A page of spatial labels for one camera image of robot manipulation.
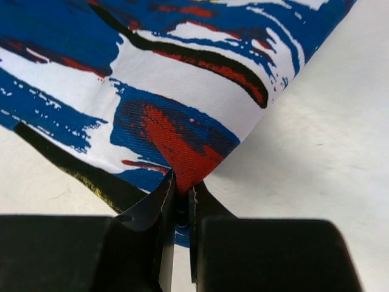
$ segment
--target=white surface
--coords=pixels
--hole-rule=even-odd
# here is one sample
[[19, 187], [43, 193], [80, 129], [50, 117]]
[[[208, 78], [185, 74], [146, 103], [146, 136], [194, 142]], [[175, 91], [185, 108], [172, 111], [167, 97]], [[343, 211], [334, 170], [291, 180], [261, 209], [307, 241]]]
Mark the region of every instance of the white surface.
[[[327, 218], [366, 291], [388, 291], [389, 4], [359, 0], [252, 134], [207, 179], [245, 217]], [[0, 129], [0, 213], [113, 214]], [[173, 292], [194, 291], [176, 248]]]

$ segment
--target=cloth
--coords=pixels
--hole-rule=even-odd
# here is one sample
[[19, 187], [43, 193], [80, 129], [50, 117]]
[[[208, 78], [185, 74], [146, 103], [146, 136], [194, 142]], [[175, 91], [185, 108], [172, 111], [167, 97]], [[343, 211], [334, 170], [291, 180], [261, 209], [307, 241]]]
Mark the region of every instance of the cloth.
[[0, 0], [0, 124], [118, 212], [185, 194], [354, 2]]

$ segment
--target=abstract print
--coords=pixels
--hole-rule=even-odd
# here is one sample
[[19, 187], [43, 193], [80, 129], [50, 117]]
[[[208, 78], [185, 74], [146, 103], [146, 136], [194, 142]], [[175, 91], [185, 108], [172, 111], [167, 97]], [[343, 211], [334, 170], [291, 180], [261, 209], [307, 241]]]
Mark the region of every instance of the abstract print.
[[0, 0], [0, 124], [148, 193], [250, 133], [355, 0]]

